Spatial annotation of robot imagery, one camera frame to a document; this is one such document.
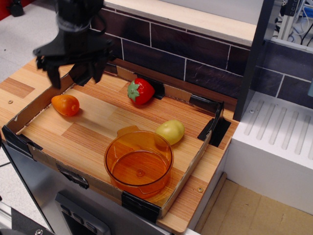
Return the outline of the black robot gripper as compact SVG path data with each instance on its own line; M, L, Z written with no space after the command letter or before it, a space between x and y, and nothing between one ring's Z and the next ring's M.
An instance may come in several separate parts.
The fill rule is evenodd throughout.
M47 71L52 86L61 88L59 67L76 63L90 63L95 83L101 80L112 58L112 42L102 37L101 31L90 29L91 21L99 18L103 8L102 0L58 0L56 1L56 22L58 34L50 43L35 50L37 68Z

